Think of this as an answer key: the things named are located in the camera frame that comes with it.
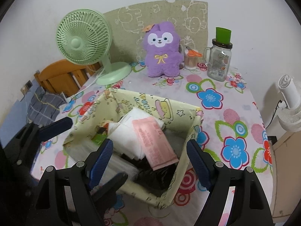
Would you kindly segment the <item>clear plastic bag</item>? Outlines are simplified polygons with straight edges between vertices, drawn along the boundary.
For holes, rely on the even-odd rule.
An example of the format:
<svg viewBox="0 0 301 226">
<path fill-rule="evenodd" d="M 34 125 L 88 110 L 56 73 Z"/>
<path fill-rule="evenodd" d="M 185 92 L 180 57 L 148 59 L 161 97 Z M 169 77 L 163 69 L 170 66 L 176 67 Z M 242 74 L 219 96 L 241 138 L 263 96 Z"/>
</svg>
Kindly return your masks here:
<svg viewBox="0 0 301 226">
<path fill-rule="evenodd" d="M 83 144 L 69 142 L 64 144 L 64 148 L 68 155 L 75 161 L 85 160 L 91 152 L 96 151 L 100 145 L 95 144 L 91 140 L 84 139 Z M 128 179 L 133 181 L 137 178 L 139 170 L 130 162 L 122 159 L 116 152 L 113 152 L 112 157 L 109 160 L 108 166 L 105 169 L 101 184 L 108 182 L 118 173 L 127 173 Z"/>
</svg>

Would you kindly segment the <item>green bear tissue pack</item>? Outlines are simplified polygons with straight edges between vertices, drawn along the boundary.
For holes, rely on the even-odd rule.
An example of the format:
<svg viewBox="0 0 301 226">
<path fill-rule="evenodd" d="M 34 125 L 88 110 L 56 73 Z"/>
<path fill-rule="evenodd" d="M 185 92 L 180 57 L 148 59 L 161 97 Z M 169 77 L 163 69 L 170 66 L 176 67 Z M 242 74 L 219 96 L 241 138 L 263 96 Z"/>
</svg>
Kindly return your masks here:
<svg viewBox="0 0 301 226">
<path fill-rule="evenodd" d="M 91 138 L 94 144 L 101 145 L 102 142 L 108 137 L 109 123 L 112 123 L 112 120 L 105 120 L 95 127 L 96 133 Z"/>
</svg>

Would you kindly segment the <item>white cloth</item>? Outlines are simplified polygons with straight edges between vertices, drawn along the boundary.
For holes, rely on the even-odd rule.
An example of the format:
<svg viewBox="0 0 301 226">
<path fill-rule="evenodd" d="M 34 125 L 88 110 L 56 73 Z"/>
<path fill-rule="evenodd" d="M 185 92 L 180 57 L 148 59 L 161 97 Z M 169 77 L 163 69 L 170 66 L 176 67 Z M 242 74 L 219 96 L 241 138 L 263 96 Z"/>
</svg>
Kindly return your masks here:
<svg viewBox="0 0 301 226">
<path fill-rule="evenodd" d="M 125 154 L 130 159 L 140 160 L 145 157 L 142 145 L 132 125 L 133 120 L 153 117 L 150 114 L 134 107 L 118 123 L 109 123 L 108 138 L 112 140 L 114 149 L 120 154 Z M 164 122 L 155 118 L 160 128 Z"/>
</svg>

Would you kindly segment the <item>black plastic bag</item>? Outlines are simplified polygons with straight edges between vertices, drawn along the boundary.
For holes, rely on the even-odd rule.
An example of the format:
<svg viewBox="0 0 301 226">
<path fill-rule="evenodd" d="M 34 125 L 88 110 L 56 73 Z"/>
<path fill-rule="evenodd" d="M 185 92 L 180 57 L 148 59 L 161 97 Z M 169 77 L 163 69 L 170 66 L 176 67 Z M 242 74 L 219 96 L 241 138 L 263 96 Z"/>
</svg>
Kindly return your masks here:
<svg viewBox="0 0 301 226">
<path fill-rule="evenodd" d="M 168 189 L 178 164 L 176 162 L 175 164 L 153 170 L 146 157 L 135 160 L 122 154 L 121 158 L 130 162 L 138 169 L 139 173 L 135 176 L 134 182 L 153 192 L 164 192 Z"/>
</svg>

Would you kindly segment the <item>pink packet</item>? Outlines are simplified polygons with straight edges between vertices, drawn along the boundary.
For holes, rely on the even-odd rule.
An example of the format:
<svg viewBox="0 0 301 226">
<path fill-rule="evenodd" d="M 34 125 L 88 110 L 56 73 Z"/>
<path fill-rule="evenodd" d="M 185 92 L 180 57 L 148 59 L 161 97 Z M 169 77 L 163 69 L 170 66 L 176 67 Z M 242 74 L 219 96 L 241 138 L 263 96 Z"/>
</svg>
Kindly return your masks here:
<svg viewBox="0 0 301 226">
<path fill-rule="evenodd" d="M 132 125 L 152 170 L 179 162 L 178 156 L 153 117 L 133 120 Z"/>
</svg>

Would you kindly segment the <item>yellow cartoon fabric box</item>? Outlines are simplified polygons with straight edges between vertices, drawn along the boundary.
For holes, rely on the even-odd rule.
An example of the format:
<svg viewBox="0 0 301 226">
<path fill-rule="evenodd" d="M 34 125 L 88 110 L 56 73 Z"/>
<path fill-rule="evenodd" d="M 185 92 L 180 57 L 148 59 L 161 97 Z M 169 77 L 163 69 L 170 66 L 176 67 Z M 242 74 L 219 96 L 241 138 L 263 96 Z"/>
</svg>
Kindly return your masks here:
<svg viewBox="0 0 301 226">
<path fill-rule="evenodd" d="M 184 138 L 186 142 L 196 138 L 203 121 L 202 110 L 197 106 L 155 95 L 110 88 L 100 95 L 84 116 L 74 124 L 64 140 L 63 147 L 69 142 L 83 144 L 84 139 L 91 140 L 98 124 L 105 120 L 119 121 L 134 107 L 164 121 L 167 129 Z M 173 202 L 189 163 L 186 148 L 183 147 L 170 185 L 160 197 L 130 180 L 127 180 L 120 190 L 159 209 L 166 208 Z"/>
</svg>

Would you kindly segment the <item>grey plaid pillow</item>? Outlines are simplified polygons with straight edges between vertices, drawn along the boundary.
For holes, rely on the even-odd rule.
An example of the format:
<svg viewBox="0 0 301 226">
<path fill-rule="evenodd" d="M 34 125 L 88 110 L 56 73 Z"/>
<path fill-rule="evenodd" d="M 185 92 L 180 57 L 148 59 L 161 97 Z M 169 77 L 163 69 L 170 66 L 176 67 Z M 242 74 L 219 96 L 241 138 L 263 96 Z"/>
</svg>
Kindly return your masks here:
<svg viewBox="0 0 301 226">
<path fill-rule="evenodd" d="M 52 124 L 60 113 L 60 107 L 65 103 L 61 95 L 47 92 L 39 86 L 29 103 L 27 121 L 43 127 Z"/>
</svg>

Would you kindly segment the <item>wooden bed headboard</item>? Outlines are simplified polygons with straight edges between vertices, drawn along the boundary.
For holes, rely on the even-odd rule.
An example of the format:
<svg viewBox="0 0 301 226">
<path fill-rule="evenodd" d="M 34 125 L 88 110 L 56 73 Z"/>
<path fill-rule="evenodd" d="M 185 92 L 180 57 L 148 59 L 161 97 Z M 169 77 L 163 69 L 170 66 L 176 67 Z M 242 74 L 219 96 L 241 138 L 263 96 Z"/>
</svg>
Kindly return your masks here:
<svg viewBox="0 0 301 226">
<path fill-rule="evenodd" d="M 34 74 L 35 80 L 46 91 L 54 94 L 65 94 L 70 97 L 100 69 L 102 65 L 77 65 L 66 59 L 59 60 Z"/>
</svg>

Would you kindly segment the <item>floral tablecloth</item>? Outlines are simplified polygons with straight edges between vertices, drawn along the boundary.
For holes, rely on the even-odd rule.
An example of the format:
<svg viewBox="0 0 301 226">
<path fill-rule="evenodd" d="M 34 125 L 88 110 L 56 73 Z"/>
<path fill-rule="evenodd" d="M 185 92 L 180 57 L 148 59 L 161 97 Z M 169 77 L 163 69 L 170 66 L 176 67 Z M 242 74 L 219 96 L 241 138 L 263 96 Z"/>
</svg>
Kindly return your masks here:
<svg viewBox="0 0 301 226">
<path fill-rule="evenodd" d="M 143 63 L 132 63 L 132 72 L 110 85 L 138 93 L 160 96 L 197 106 L 204 121 L 196 141 L 216 161 L 231 168 L 251 167 L 257 174 L 268 201 L 272 200 L 272 157 L 267 134 L 256 103 L 242 75 L 230 70 L 224 82 L 207 76 L 201 63 L 179 76 L 150 78 Z M 157 209 L 126 194 L 105 213 L 106 225 L 193 225 L 208 192 L 192 168 L 185 172 L 173 202 Z"/>
</svg>

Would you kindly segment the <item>white floor fan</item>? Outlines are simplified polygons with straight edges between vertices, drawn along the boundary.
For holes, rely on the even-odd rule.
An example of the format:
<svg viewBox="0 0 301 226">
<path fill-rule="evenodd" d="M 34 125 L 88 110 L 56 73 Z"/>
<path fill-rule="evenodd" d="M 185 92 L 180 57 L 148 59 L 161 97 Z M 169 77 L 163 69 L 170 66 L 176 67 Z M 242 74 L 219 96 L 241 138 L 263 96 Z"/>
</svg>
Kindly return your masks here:
<svg viewBox="0 0 301 226">
<path fill-rule="evenodd" d="M 285 74 L 278 81 L 284 102 L 279 104 L 277 114 L 280 126 L 288 132 L 300 131 L 300 81 Z"/>
</svg>

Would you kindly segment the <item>green desk fan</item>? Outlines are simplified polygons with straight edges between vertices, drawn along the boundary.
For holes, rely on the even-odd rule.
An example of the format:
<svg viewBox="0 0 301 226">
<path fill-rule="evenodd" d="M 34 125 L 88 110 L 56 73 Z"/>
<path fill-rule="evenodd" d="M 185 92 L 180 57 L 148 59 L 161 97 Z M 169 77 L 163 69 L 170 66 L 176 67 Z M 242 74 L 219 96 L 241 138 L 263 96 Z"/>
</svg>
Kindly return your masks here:
<svg viewBox="0 0 301 226">
<path fill-rule="evenodd" d="M 95 77 L 98 85 L 118 82 L 132 71 L 126 62 L 111 62 L 112 39 L 112 30 L 105 16 L 90 9 L 78 9 L 65 15 L 56 35 L 57 46 L 69 62 L 83 66 L 102 63 L 103 70 Z"/>
</svg>

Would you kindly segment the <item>purple plush bunny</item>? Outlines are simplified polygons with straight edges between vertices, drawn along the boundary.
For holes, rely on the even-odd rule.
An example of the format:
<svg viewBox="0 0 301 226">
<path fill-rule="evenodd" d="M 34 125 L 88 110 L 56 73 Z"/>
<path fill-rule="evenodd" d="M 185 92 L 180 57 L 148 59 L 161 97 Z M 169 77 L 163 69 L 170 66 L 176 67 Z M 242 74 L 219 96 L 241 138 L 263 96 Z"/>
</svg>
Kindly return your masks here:
<svg viewBox="0 0 301 226">
<path fill-rule="evenodd" d="M 180 64 L 184 60 L 179 51 L 180 40 L 173 23 L 169 21 L 154 24 L 145 32 L 144 63 L 149 77 L 164 75 L 174 78 L 180 74 Z"/>
</svg>

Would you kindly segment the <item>glass jar green lid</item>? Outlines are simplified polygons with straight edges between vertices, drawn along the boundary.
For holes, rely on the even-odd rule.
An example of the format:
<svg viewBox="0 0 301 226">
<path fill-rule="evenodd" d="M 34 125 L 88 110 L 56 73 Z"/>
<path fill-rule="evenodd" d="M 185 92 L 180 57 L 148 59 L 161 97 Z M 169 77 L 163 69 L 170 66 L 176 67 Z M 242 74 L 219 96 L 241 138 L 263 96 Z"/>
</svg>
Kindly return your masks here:
<svg viewBox="0 0 301 226">
<path fill-rule="evenodd" d="M 212 46 L 204 49 L 203 62 L 207 66 L 207 75 L 216 81 L 223 82 L 228 75 L 233 48 L 231 33 L 229 29 L 216 27 Z"/>
</svg>

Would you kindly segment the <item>toothpick cup with scissors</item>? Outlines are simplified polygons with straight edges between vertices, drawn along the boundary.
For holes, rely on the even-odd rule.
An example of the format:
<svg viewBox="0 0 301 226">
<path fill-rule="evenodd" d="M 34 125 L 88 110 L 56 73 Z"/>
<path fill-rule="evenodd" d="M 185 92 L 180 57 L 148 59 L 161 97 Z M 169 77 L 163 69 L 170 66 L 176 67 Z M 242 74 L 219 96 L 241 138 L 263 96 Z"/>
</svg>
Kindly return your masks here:
<svg viewBox="0 0 301 226">
<path fill-rule="evenodd" d="M 184 67 L 187 70 L 195 70 L 198 67 L 198 61 L 203 54 L 186 46 L 184 50 Z"/>
</svg>

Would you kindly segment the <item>green cartoon wall sheet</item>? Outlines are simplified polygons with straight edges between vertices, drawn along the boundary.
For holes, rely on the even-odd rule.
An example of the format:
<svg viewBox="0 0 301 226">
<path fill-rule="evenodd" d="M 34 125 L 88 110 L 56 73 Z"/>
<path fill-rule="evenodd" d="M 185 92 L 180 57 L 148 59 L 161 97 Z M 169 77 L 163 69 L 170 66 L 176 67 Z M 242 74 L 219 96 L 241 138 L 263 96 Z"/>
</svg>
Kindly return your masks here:
<svg viewBox="0 0 301 226">
<path fill-rule="evenodd" d="M 139 3 L 105 13 L 112 29 L 112 62 L 142 62 L 144 29 L 163 21 L 171 22 L 180 36 L 179 49 L 203 52 L 208 44 L 208 3 L 194 0 L 162 0 Z"/>
</svg>

